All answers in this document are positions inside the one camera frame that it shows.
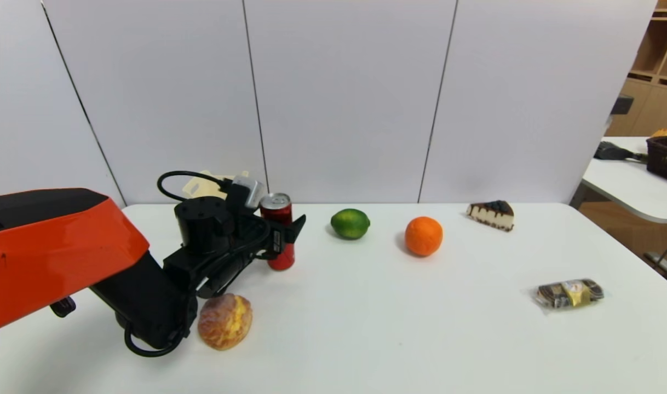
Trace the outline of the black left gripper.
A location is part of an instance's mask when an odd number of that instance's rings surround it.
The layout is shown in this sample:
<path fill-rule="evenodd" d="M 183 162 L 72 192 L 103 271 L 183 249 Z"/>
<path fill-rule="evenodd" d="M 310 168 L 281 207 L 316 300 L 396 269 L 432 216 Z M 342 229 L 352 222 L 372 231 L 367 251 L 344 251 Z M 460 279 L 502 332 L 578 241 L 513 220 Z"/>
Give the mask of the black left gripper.
<path fill-rule="evenodd" d="M 240 215 L 238 253 L 249 260 L 274 260 L 283 253 L 284 242 L 295 244 L 305 223 L 306 215 L 301 215 L 286 227 L 260 216 Z"/>

